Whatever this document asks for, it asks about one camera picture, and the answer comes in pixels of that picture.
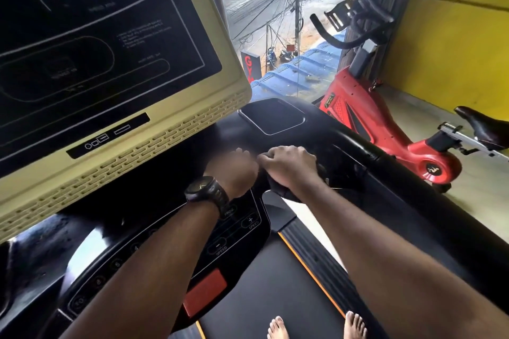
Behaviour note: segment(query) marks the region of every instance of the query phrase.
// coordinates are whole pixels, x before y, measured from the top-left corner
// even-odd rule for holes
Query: foot
[[[345,318],[343,339],[366,339],[367,328],[359,314],[348,311]]]
[[[281,319],[281,316],[276,316],[276,318],[272,319],[272,322],[270,322],[267,339],[289,339],[288,331],[284,326],[283,319]]]

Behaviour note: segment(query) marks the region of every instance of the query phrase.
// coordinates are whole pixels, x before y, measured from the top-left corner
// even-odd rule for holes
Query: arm
[[[509,317],[432,257],[321,181],[303,148],[271,149],[258,161],[315,215],[360,296],[394,339],[499,338]]]
[[[230,199],[246,193],[257,174],[258,165],[241,151],[214,159],[205,173]],[[209,201],[184,205],[106,283],[61,339],[166,339],[219,215]]]

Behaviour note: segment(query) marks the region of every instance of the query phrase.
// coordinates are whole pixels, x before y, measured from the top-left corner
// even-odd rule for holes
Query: blue roof
[[[345,31],[334,35],[345,40]],[[251,100],[274,96],[299,96],[308,101],[321,97],[337,73],[341,50],[322,42],[304,54],[267,72],[261,79],[251,82]]]

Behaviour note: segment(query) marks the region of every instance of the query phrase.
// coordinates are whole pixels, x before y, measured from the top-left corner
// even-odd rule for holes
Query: glass window
[[[314,101],[325,93],[339,64],[340,50],[327,43],[320,45],[323,40],[309,16],[317,14],[329,33],[339,34],[323,11],[343,0],[223,1],[230,38],[244,70],[250,81],[261,78],[252,84],[254,99],[292,95]],[[312,50],[317,46],[325,52]]]

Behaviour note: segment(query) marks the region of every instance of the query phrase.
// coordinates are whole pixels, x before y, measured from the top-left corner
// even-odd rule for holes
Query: bike seat
[[[509,122],[488,117],[466,106],[458,106],[454,111],[468,121],[476,139],[489,150],[509,148]]]

